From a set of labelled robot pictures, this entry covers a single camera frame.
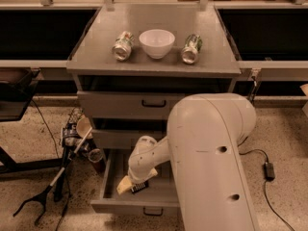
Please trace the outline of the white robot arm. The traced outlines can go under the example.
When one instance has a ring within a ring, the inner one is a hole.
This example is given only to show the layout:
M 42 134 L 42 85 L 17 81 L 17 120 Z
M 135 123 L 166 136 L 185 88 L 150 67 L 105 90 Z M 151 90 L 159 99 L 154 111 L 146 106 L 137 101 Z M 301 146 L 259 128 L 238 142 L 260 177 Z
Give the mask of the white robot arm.
M 139 187 L 170 162 L 186 231 L 260 231 L 238 150 L 255 124 L 255 108 L 238 94 L 185 97 L 163 139 L 139 138 L 116 190 Z

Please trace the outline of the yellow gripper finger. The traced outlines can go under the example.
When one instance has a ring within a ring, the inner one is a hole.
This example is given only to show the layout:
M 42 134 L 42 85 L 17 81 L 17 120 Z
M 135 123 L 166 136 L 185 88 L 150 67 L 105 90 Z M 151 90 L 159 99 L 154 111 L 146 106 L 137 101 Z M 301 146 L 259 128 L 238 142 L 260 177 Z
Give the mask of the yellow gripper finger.
M 132 183 L 130 177 L 128 175 L 124 176 L 122 180 L 116 187 L 118 194 L 123 194 L 133 188 L 134 184 Z

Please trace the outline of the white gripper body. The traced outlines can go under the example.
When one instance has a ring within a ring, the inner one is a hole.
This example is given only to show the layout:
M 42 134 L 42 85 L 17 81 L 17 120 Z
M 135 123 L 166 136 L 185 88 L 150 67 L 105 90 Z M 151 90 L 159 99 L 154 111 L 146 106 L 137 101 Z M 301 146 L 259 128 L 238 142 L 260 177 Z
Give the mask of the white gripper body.
M 128 176 L 133 184 L 139 184 L 158 174 L 155 167 L 146 165 L 132 165 L 128 168 Z

